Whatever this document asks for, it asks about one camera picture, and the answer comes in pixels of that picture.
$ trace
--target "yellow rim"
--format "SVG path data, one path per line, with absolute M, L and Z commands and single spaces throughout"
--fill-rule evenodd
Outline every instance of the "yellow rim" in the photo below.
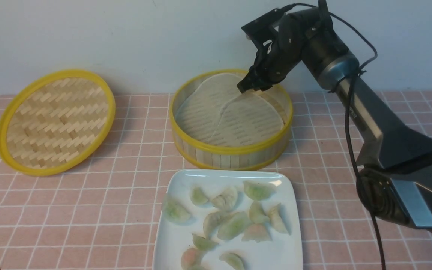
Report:
M 222 70 L 215 70 L 215 71 L 211 71 L 211 72 L 206 72 L 206 73 L 203 73 L 199 76 L 194 77 L 193 79 L 190 79 L 185 84 L 183 84 L 178 89 L 178 91 L 176 91 L 176 93 L 174 94 L 173 100 L 171 101 L 170 107 L 169 107 L 169 111 L 170 111 L 169 118 L 171 120 L 171 125 L 173 127 L 173 130 L 175 130 L 176 134 L 178 134 L 182 140 L 184 140 L 185 142 L 189 143 L 190 145 L 192 145 L 198 149 L 202 149 L 202 150 L 205 150 L 207 152 L 211 152 L 214 154 L 220 154 L 220 155 L 250 154 L 253 152 L 258 152 L 260 150 L 266 149 L 269 146 L 274 145 L 279 140 L 281 140 L 282 137 L 284 136 L 284 134 L 291 127 L 291 123 L 293 121 L 293 106 L 292 105 L 291 105 L 291 111 L 290 111 L 290 116 L 288 118 L 288 121 L 285 123 L 283 128 L 276 135 L 274 135 L 273 137 L 269 138 L 268 140 L 266 140 L 264 142 L 260 142 L 260 143 L 253 144 L 253 145 L 247 145 L 247 146 L 243 146 L 243 147 L 219 147 L 219 146 L 215 146 L 215 145 L 205 144 L 203 142 L 199 142 L 198 140 L 195 140 L 194 138 L 190 137 L 178 126 L 178 124 L 176 123 L 176 120 L 174 118 L 174 114 L 173 114 L 173 106 L 174 106 L 175 97 L 180 93 L 180 91 L 182 91 L 182 89 L 184 89 L 191 82 L 193 82 L 193 81 L 195 81 L 201 77 L 205 77 L 205 76 L 213 75 L 213 74 L 218 74 L 218 73 L 222 73 L 222 72 L 247 73 L 246 70 L 242 70 L 242 69 L 222 69 Z M 286 95 L 286 97 L 288 98 L 288 101 L 291 102 L 291 97 L 289 96 L 289 94 L 286 92 L 286 90 L 281 85 L 276 84 L 275 87 L 281 89 L 283 91 L 283 93 Z
M 55 80 L 64 79 L 67 77 L 80 77 L 87 80 L 91 80 L 97 83 L 101 89 L 106 94 L 106 98 L 108 99 L 108 116 L 107 121 L 101 132 L 94 140 L 94 143 L 91 144 L 85 151 L 83 151 L 79 156 L 75 157 L 71 161 L 54 168 L 49 169 L 32 169 L 28 167 L 24 167 L 21 164 L 17 163 L 9 154 L 8 146 L 6 144 L 6 134 L 8 132 L 9 123 L 11 121 L 12 116 L 18 109 L 18 107 L 35 91 L 43 87 L 44 85 L 53 82 Z M 20 171 L 24 174 L 28 174 L 30 176 L 51 176 L 53 174 L 62 173 L 63 171 L 67 171 L 72 167 L 80 164 L 85 159 L 87 159 L 103 142 L 108 133 L 110 132 L 111 126 L 113 125 L 114 116 L 116 113 L 116 105 L 114 101 L 113 93 L 110 90 L 110 87 L 106 84 L 106 82 L 97 74 L 89 72 L 87 70 L 60 70 L 58 72 L 54 72 L 48 74 L 40 79 L 32 82 L 28 85 L 23 91 L 21 91 L 7 106 L 0 120 L 0 156 L 2 160 L 11 168 Z

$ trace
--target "bamboo steamer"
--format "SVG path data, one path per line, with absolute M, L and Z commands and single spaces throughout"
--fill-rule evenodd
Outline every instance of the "bamboo steamer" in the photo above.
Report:
M 266 91 L 255 92 L 265 99 L 283 120 L 283 128 L 268 140 L 243 147 L 219 147 L 209 145 L 185 133 L 177 124 L 175 116 L 185 100 L 207 78 L 219 73 L 245 76 L 245 70 L 215 70 L 190 79 L 175 93 L 169 108 L 174 143 L 180 154 L 191 164 L 202 169 L 255 171 L 273 163 L 284 152 L 291 137 L 293 103 L 282 86 L 275 85 Z

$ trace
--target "woven bamboo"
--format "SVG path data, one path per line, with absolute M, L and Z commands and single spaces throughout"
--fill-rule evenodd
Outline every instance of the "woven bamboo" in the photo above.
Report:
M 49 176 L 76 166 L 101 144 L 114 118 L 107 84 L 85 70 L 33 82 L 0 122 L 0 154 L 16 170 Z
M 258 170 L 274 162 L 285 150 L 290 139 L 290 127 L 293 120 L 293 104 L 290 96 L 280 85 L 275 85 L 264 92 L 256 92 L 268 101 L 283 120 L 283 129 L 270 139 L 245 147 L 218 147 L 199 142 L 188 136 L 175 121 L 175 115 L 183 102 L 207 78 L 221 73 L 233 72 L 245 76 L 244 70 L 217 70 L 205 73 L 184 84 L 171 101 L 170 119 L 176 148 L 185 159 L 203 169 L 219 170 Z

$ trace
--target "bamboo steamer lid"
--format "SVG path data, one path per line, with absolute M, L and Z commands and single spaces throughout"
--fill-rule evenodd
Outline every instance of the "bamboo steamer lid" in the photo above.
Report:
M 32 176 L 67 171 L 89 157 L 113 124 L 108 85 L 85 70 L 62 70 L 30 84 L 0 121 L 0 155 Z

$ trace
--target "robotic arm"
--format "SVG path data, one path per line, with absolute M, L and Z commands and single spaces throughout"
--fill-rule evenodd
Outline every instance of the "robotic arm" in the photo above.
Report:
M 286 14 L 295 6 L 274 9 L 242 27 L 258 52 L 238 89 L 265 91 L 301 61 L 345 106 L 353 82 L 349 112 L 364 139 L 357 159 L 364 166 L 357 183 L 358 194 L 367 198 L 360 196 L 362 203 L 380 219 L 432 232 L 432 139 L 408 128 L 355 75 L 359 61 L 334 32 L 325 0 Z

